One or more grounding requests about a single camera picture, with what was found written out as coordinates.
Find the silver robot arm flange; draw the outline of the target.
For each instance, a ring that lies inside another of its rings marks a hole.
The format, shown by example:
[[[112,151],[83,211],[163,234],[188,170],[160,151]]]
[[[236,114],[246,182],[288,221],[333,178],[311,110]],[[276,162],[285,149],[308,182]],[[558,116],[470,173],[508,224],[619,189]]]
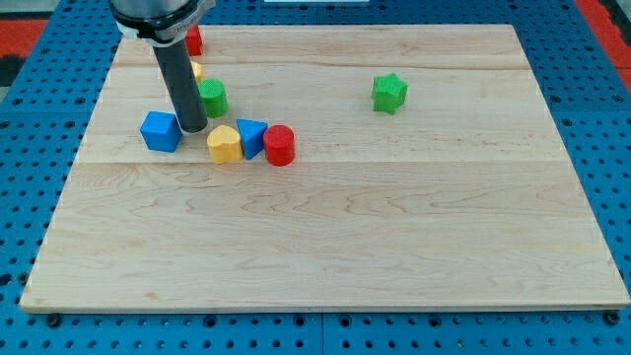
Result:
[[[124,36],[166,47],[183,40],[215,0],[109,0],[109,8]]]

